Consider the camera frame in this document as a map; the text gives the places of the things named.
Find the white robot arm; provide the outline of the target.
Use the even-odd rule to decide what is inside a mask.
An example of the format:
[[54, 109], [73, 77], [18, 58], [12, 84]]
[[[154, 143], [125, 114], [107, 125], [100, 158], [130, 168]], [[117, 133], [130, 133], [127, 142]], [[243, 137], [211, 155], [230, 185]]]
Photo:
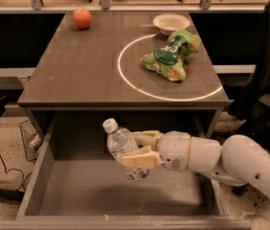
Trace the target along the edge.
[[131, 137], [140, 148], [118, 158], [126, 167], [189, 170], [228, 185], [250, 184], [270, 199], [270, 154], [247, 136], [222, 143], [180, 131], [137, 131]]

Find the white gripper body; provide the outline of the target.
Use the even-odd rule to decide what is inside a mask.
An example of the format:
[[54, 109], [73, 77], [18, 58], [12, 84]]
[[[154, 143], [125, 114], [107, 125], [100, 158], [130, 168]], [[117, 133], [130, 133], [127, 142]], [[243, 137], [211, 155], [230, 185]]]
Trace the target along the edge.
[[191, 136], [185, 132], [170, 131], [162, 135], [157, 151], [163, 167], [169, 171], [183, 172], [188, 166]]

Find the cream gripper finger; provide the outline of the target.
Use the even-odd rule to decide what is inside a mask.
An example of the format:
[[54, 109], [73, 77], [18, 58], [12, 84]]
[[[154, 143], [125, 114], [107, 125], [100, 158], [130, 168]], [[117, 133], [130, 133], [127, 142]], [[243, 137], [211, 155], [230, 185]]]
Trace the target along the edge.
[[131, 135], [139, 147], [151, 146], [155, 149], [163, 133], [158, 130], [145, 130], [132, 132]]
[[156, 169], [162, 165], [162, 159], [152, 146], [144, 146], [121, 155], [120, 163], [129, 168]]

